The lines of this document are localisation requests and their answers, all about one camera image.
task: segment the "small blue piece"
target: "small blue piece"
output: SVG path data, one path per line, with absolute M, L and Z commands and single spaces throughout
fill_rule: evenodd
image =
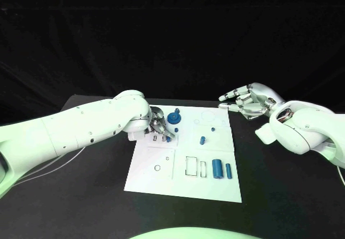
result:
M 177 124 L 180 122 L 179 109 L 176 109 L 174 112 L 167 115 L 167 122 L 170 124 Z
M 225 164 L 225 167 L 226 167 L 226 176 L 228 176 L 228 179 L 231 179 L 232 178 L 232 174 L 231 174 L 229 163 Z
M 202 136 L 200 139 L 199 139 L 199 144 L 203 145 L 205 144 L 205 137 Z
M 213 170 L 213 178 L 221 179 L 222 178 L 222 167 L 221 167 L 219 159 L 212 160 L 212 170 Z

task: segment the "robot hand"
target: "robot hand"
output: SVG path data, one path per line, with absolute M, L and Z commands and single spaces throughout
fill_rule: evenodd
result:
M 252 83 L 229 91 L 219 97 L 219 101 L 235 99 L 235 104 L 221 103 L 218 107 L 232 112 L 241 112 L 248 120 L 261 115 L 270 116 L 276 108 L 284 103 L 276 91 L 260 83 Z

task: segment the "white cable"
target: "white cable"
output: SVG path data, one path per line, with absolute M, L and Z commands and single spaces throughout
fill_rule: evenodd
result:
M 75 157 L 79 155 L 81 151 L 76 153 L 76 155 L 75 155 L 58 168 L 55 168 L 55 169 L 53 169 L 52 171 L 49 171 L 47 173 L 43 173 L 43 174 L 37 175 L 36 177 L 29 178 L 29 179 L 23 180 L 21 182 L 16 183 L 16 184 L 13 185 L 13 187 L 14 187 L 16 185 L 19 185 L 20 183 L 24 183 L 24 182 L 30 181 L 32 179 L 45 176 L 46 174 L 52 173 L 52 172 L 56 171 L 59 168 L 62 168 L 62 167 L 75 159 Z
M 345 186 L 345 181 L 343 181 L 343 176 L 342 176 L 342 172 L 340 172 L 339 166 L 336 166 L 336 168 L 338 168 L 338 173 L 339 173 L 339 176 L 340 176 L 340 179 L 342 179 L 342 182 L 343 182 L 343 186 Z
M 36 172 L 39 172 L 40 170 L 43 170 L 47 166 L 50 166 L 62 157 L 65 156 L 60 155 L 53 161 L 50 161 L 40 169 L 37 169 L 36 171 L 33 171 L 32 173 L 29 173 L 27 175 L 24 175 L 23 177 L 20 177 L 20 180 L 26 177 L 29 177 L 32 174 L 34 174 Z

